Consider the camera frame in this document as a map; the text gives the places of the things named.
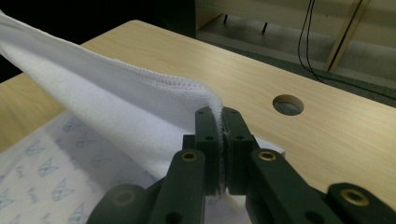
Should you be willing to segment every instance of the table surface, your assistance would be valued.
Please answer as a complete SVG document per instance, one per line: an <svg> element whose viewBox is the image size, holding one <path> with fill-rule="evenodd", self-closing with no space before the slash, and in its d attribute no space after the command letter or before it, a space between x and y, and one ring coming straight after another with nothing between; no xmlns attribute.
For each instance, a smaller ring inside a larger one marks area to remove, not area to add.
<svg viewBox="0 0 396 224"><path fill-rule="evenodd" d="M241 112L253 134L285 148L286 158L312 187L349 182L396 209L396 109L337 90L195 39L127 22L84 43L109 58L173 76L193 78ZM282 94L304 111L285 116L273 107ZM0 151L64 108L25 74L0 84Z"/></svg>

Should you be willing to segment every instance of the brass screw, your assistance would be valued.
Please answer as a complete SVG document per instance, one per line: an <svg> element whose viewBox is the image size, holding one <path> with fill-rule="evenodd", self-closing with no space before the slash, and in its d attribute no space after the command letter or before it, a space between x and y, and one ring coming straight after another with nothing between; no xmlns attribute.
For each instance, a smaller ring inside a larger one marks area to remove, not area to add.
<svg viewBox="0 0 396 224"><path fill-rule="evenodd" d="M370 204L369 199L360 191L355 189L342 189L341 196L343 196L347 202L357 206L367 206Z"/></svg>
<svg viewBox="0 0 396 224"><path fill-rule="evenodd" d="M183 161L196 161L198 159L198 155L195 152L185 152L181 155L181 159Z"/></svg>
<svg viewBox="0 0 396 224"><path fill-rule="evenodd" d="M122 190L113 197L113 203L117 206L126 206L132 203L135 197L134 191Z"/></svg>
<svg viewBox="0 0 396 224"><path fill-rule="evenodd" d="M269 151L264 151L259 153L259 158L263 161L274 161L276 160L276 154Z"/></svg>

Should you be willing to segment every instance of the circular hole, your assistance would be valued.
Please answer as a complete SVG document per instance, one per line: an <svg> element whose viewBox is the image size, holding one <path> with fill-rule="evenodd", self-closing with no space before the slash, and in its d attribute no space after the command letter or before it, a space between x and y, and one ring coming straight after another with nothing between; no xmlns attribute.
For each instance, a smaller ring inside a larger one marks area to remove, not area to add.
<svg viewBox="0 0 396 224"><path fill-rule="evenodd" d="M114 198L113 203L117 206L125 206L134 201L134 192L131 190L123 190L118 192Z"/></svg>
<svg viewBox="0 0 396 224"><path fill-rule="evenodd" d="M304 110L303 102L292 95L278 95L273 101L274 109L287 116L299 115Z"/></svg>
<svg viewBox="0 0 396 224"><path fill-rule="evenodd" d="M186 152L181 156L183 161L195 161L197 158L198 156L194 152Z"/></svg>
<svg viewBox="0 0 396 224"><path fill-rule="evenodd" d="M260 152L259 153L259 157L263 161L274 161L274 160L276 160L276 154L274 154L272 152L267 152L267 151Z"/></svg>
<svg viewBox="0 0 396 224"><path fill-rule="evenodd" d="M309 222L311 222L311 223L313 223L313 224L321 224L321 223L324 223L323 217L322 217L321 215L319 215L318 213L316 213L316 212L311 212L311 211L306 212L306 213L305 213L305 218L306 218Z"/></svg>
<svg viewBox="0 0 396 224"><path fill-rule="evenodd" d="M168 215L166 215L165 222L166 222L166 224L177 224L177 223L181 222L181 219L183 219L181 214L172 212L172 213L168 213Z"/></svg>
<svg viewBox="0 0 396 224"><path fill-rule="evenodd" d="M341 195L347 202L357 206L367 206L370 203L369 199L364 194L355 189L343 189L341 190Z"/></svg>

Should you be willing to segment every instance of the screw hole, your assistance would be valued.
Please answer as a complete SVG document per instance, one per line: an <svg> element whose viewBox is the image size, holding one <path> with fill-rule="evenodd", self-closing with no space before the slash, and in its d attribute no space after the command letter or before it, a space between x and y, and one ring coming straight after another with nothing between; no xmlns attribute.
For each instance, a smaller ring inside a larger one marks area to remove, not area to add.
<svg viewBox="0 0 396 224"><path fill-rule="evenodd" d="M198 156L194 152L186 152L181 156L181 159L183 161L196 161L198 159Z"/></svg>
<svg viewBox="0 0 396 224"><path fill-rule="evenodd" d="M305 213L305 218L312 224L322 224L324 219L321 215L316 212L308 211Z"/></svg>
<svg viewBox="0 0 396 224"><path fill-rule="evenodd" d="M178 224L183 219L183 216L177 212L168 213L165 217L166 224Z"/></svg>
<svg viewBox="0 0 396 224"><path fill-rule="evenodd" d="M260 152L259 158L263 161L274 161L276 160L276 154L268 151Z"/></svg>
<svg viewBox="0 0 396 224"><path fill-rule="evenodd" d="M113 203L117 206L126 206L134 201L135 195L131 190L123 190L113 197Z"/></svg>
<svg viewBox="0 0 396 224"><path fill-rule="evenodd" d="M341 190L341 196L343 196L347 202L357 206L367 206L370 203L369 199L364 194L355 189L343 189Z"/></svg>

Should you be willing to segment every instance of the cable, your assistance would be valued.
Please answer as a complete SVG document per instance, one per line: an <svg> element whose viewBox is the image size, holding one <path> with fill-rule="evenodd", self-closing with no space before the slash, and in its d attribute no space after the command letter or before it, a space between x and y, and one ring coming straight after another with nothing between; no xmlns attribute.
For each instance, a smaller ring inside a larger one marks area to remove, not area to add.
<svg viewBox="0 0 396 224"><path fill-rule="evenodd" d="M369 90L369 89L366 89L366 88L357 86L357 85L355 85L355 84L348 83L348 82L345 82L345 81L342 81L342 80L338 80L338 79L335 79L335 78L320 76L320 75L317 75L317 74L314 72L314 69L312 68L311 63L309 62L308 51L309 51L309 32L310 32L310 29L311 29L312 12L313 12L313 10L314 10L315 1L316 1L316 0L310 0L310 1L309 1L308 10L306 11L306 14L305 14L305 19L304 19L303 28L302 28L302 30L301 30L300 38L299 38L299 41L298 41L298 50L297 50L297 51L298 51L298 59L299 59L299 61L300 61L300 64L303 66L303 68L304 68L306 71L310 72L310 73L315 77L315 79L316 79L318 82L321 82L321 83L323 83L323 84L326 84L326 83L324 83L322 80L320 80L320 78L322 78L322 79L327 79L327 80L331 80L331 81L336 81L336 82L339 82L339 83L342 83L342 84L345 84L345 85L348 85L348 86L351 86L351 87L358 88L358 89L360 89L360 90L368 91L368 92L371 92L371 93L374 93L374 94L378 94L378 95L383 96L383 97L387 97L387 98L389 98L389 99L391 99L391 100L396 100L395 97L388 96L388 95L386 95L386 94L384 94L384 93L381 93L381 92L378 92L378 91L372 91L372 90ZM305 65L303 64L303 61L302 61L302 59L301 59L300 48L301 48L301 41L302 41L302 38L303 38L303 33L304 33L305 26L306 26L306 21L307 21L307 19L308 19L308 15L309 15L309 21L308 21L307 32L306 32L306 46L305 46L305 58L306 58L306 61L307 61L307 63L308 63L308 67L307 67L307 66L305 66Z"/></svg>

